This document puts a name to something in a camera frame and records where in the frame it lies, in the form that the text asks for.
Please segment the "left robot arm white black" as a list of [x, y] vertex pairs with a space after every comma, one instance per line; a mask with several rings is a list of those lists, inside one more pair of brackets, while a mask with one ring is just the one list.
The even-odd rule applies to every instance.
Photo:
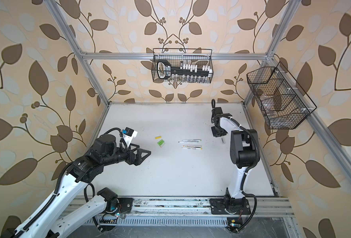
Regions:
[[139, 166], [151, 155], [149, 150], [133, 144], [133, 138], [122, 132], [120, 145], [117, 145], [115, 136], [101, 135], [83, 156], [63, 168], [54, 191], [39, 208], [20, 224], [5, 224], [1, 237], [64, 238], [102, 212], [120, 213], [118, 195], [105, 187], [80, 208], [60, 217], [80, 191], [87, 191], [87, 186], [104, 171], [104, 167], [120, 162]]

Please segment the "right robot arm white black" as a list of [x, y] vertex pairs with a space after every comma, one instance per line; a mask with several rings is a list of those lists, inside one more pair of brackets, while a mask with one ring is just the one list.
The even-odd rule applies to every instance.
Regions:
[[214, 125], [211, 127], [214, 137], [230, 137], [230, 159], [237, 171], [236, 178], [224, 195], [226, 209], [242, 205], [248, 197], [256, 199], [254, 194], [244, 191], [244, 185], [249, 173], [260, 161], [257, 131], [246, 129], [231, 114], [223, 113], [215, 101], [212, 101], [211, 123]]

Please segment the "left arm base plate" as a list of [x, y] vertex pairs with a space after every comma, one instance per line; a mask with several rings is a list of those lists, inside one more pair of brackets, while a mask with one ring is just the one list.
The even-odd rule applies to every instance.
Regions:
[[102, 213], [117, 215], [118, 213], [130, 212], [133, 206], [133, 198], [113, 198], [107, 202], [107, 207]]

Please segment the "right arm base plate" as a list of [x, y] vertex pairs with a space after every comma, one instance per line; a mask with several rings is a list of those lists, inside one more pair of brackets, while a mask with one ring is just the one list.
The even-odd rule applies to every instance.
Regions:
[[210, 199], [211, 213], [213, 215], [250, 215], [251, 209], [246, 198], [231, 199], [226, 202], [223, 198]]

